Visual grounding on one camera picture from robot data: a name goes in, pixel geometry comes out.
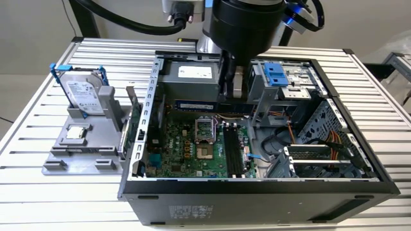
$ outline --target sticker label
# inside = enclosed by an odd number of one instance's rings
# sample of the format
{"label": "sticker label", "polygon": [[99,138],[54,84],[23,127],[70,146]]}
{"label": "sticker label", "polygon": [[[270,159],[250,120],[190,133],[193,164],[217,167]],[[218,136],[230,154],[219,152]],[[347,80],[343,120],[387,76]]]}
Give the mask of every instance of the sticker label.
{"label": "sticker label", "polygon": [[179,78],[213,78],[210,66],[181,66]]}
{"label": "sticker label", "polygon": [[91,115],[102,114],[103,108],[92,84],[88,82],[67,81],[67,86],[79,109]]}
{"label": "sticker label", "polygon": [[211,218],[214,205],[171,205],[169,208],[173,219],[206,219]]}
{"label": "sticker label", "polygon": [[206,104],[190,104],[190,103],[182,103],[181,108],[197,108],[197,109],[207,109],[213,110],[214,106],[213,105],[206,105]]}

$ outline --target motherboard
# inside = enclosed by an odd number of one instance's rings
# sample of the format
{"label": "motherboard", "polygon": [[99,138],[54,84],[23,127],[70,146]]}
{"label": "motherboard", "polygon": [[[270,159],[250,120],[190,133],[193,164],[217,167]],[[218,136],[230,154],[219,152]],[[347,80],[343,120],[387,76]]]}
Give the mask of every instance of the motherboard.
{"label": "motherboard", "polygon": [[[251,145],[246,127],[238,126],[235,135],[238,147],[234,153],[241,164],[239,177],[255,178],[255,164],[249,159]],[[166,145],[159,153],[151,153],[149,177],[158,178],[227,178],[230,176],[231,159],[227,161],[225,139],[226,124],[215,118],[201,117],[191,122],[169,122]]]}

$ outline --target ram slot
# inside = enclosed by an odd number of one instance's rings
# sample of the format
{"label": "ram slot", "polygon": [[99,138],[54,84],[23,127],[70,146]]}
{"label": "ram slot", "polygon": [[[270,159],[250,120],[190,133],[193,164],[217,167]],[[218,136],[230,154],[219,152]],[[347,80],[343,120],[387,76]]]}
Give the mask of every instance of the ram slot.
{"label": "ram slot", "polygon": [[225,127],[223,134],[225,134],[227,173],[230,177],[241,177],[243,174],[243,160],[242,160],[238,130],[234,127]]}

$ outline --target aluminum table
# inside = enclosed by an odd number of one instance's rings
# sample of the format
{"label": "aluminum table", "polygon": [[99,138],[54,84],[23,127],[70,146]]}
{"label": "aluminum table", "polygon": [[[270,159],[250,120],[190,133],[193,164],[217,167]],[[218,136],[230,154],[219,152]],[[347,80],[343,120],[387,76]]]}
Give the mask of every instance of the aluminum table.
{"label": "aluminum table", "polygon": [[[128,104],[126,86],[134,85],[145,97],[155,50],[195,52],[195,44],[86,38],[70,44],[58,64],[104,65],[116,99]],[[409,114],[357,56],[342,49],[273,47],[265,56],[319,61],[401,196],[339,224],[143,227],[128,203],[118,201],[120,176],[42,174],[68,115],[67,98],[50,75],[0,142],[0,230],[411,230]]]}

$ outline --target case label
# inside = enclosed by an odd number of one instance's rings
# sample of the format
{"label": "case label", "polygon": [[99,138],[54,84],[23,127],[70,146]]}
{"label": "case label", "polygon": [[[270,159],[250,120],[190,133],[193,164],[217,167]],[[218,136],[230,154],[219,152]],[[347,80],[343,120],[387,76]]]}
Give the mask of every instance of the case label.
{"label": "case label", "polygon": [[173,219],[206,219],[211,218],[214,205],[171,205],[169,208]]}
{"label": "case label", "polygon": [[181,66],[181,78],[213,78],[213,70],[210,66]]}

